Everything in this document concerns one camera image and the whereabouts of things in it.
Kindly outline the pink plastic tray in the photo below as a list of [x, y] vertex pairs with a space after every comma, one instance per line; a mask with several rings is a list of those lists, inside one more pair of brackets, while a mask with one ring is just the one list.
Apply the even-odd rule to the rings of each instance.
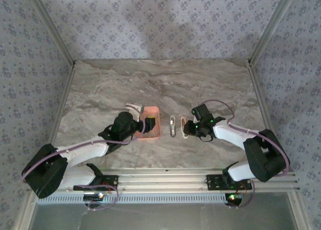
[[157, 106], [145, 106], [142, 114], [145, 118], [154, 118], [155, 126], [148, 133], [144, 133], [142, 137], [140, 137], [138, 140], [139, 141], [157, 140], [161, 135], [161, 130], [160, 130], [161, 120], [160, 120], [159, 108]]

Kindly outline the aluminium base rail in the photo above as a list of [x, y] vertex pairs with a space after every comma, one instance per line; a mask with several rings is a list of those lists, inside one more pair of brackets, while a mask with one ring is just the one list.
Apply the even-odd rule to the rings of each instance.
[[[121, 193], [201, 193], [207, 191], [206, 176], [219, 174], [215, 168], [113, 168], [104, 175], [118, 176]], [[254, 180], [255, 192], [299, 192], [296, 175], [275, 177], [267, 182]]]

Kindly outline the aluminium table side rail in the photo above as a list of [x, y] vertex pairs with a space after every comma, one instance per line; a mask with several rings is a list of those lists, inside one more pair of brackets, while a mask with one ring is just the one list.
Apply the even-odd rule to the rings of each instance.
[[[68, 74], [67, 82], [63, 90], [61, 97], [60, 105], [58, 107], [57, 115], [54, 120], [53, 128], [50, 132], [49, 143], [54, 143], [56, 140], [57, 132], [61, 122], [63, 110], [66, 104], [68, 93], [71, 87], [71, 83], [74, 77], [75, 69], [74, 65], [71, 68], [70, 73]], [[18, 215], [15, 220], [13, 230], [28, 230], [31, 224], [33, 212], [37, 202], [37, 196], [33, 193], [32, 190], [26, 190], [24, 198], [21, 200], [21, 205], [18, 208]]]
[[[251, 67], [248, 60], [245, 60], [247, 68], [252, 80], [254, 91], [259, 102], [260, 112], [263, 118], [263, 122], [266, 128], [271, 129], [276, 133], [276, 129], [271, 123], [270, 114], [268, 112], [264, 93], [259, 85], [258, 78], [255, 75], [255, 71]], [[282, 185], [282, 187], [276, 188], [276, 190], [282, 190], [287, 193], [287, 197], [290, 202], [291, 210], [295, 219], [298, 230], [314, 230], [312, 226], [311, 219], [308, 215], [307, 206], [304, 202], [303, 194], [301, 188], [298, 185], [297, 180], [282, 180], [281, 177], [276, 178], [276, 183]]]

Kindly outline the aluminium frame post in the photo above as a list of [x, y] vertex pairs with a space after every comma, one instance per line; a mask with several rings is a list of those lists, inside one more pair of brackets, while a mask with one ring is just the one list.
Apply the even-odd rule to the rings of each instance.
[[42, 0], [30, 0], [30, 1], [31, 1], [32, 5], [34, 6], [35, 11], [40, 16], [48, 33], [50, 34], [51, 39], [58, 47], [62, 57], [64, 58], [64, 60], [67, 62], [68, 65], [73, 67], [74, 60], [73, 60], [73, 58], [67, 48], [67, 45], [65, 44], [62, 37], [60, 36], [59, 31], [58, 31], [57, 27], [55, 26], [55, 23], [53, 22], [52, 18], [50, 17], [45, 4], [42, 2]]
[[277, 29], [278, 24], [282, 20], [292, 1], [293, 0], [279, 0], [279, 2], [277, 3], [270, 19], [268, 20], [263, 30], [263, 33], [259, 37], [259, 40], [248, 59], [249, 65], [251, 67], [255, 66], [261, 54], [264, 52], [267, 44], [273, 36], [273, 33]]

